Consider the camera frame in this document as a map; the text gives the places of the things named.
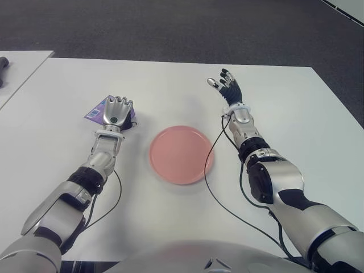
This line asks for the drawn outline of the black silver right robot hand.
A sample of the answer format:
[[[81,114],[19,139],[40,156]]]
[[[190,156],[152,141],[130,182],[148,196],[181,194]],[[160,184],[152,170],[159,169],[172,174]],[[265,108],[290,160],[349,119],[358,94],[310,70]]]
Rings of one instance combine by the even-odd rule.
[[[238,82],[227,69],[221,69],[219,81],[208,78],[207,83],[223,96],[229,106],[242,103],[242,92]]]

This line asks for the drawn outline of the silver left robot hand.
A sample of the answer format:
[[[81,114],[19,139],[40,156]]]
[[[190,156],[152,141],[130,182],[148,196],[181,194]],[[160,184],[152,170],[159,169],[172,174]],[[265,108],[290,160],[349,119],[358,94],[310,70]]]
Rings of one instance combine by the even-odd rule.
[[[134,103],[126,97],[107,97],[102,122],[104,127],[116,127],[119,131],[133,127]]]

